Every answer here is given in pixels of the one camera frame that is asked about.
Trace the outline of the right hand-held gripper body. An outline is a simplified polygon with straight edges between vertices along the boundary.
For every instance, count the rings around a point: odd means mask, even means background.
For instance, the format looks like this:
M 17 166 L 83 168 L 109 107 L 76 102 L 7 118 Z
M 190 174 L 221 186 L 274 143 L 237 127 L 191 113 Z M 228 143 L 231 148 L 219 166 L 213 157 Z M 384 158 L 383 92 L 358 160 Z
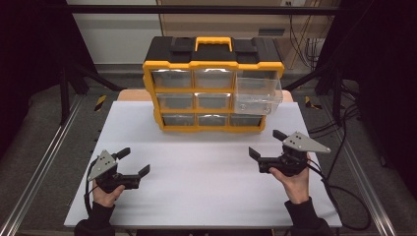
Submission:
M 274 167 L 285 176 L 298 175 L 308 166 L 308 152 L 330 153 L 330 148 L 300 132 L 295 132 L 282 142 L 280 156 L 261 157 L 258 160 L 259 171 L 269 173 L 268 170 Z

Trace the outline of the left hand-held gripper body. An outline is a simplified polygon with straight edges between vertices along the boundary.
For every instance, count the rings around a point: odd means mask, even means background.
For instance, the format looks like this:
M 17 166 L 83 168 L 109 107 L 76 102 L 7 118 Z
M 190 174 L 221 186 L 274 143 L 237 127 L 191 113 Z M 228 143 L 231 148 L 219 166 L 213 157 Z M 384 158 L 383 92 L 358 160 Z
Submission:
M 117 172 L 118 160 L 114 160 L 112 153 L 104 149 L 91 164 L 87 180 L 94 181 L 106 193 L 111 193 L 118 186 L 123 185 L 126 190 L 138 189 L 142 178 L 138 174 L 123 175 Z

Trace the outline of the person's left hand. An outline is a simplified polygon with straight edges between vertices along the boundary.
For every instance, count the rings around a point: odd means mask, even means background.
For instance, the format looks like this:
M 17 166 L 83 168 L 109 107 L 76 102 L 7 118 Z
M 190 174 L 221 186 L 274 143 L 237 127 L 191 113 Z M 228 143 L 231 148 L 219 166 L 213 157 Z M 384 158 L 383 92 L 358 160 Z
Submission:
M 124 192 L 124 190 L 125 187 L 123 185 L 120 185 L 111 193 L 106 193 L 103 190 L 101 190 L 96 184 L 93 184 L 93 201 L 103 207 L 113 207 L 115 202 Z

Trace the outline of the person's right hand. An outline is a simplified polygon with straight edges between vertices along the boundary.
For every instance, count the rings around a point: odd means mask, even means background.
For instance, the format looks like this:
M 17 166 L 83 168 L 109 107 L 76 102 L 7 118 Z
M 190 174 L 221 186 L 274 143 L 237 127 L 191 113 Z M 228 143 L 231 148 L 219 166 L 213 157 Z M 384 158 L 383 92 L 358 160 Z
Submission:
M 291 203 L 300 205 L 310 199 L 308 167 L 303 169 L 298 175 L 291 177 L 285 176 L 274 167 L 271 167 L 268 171 L 283 185 L 285 193 Z

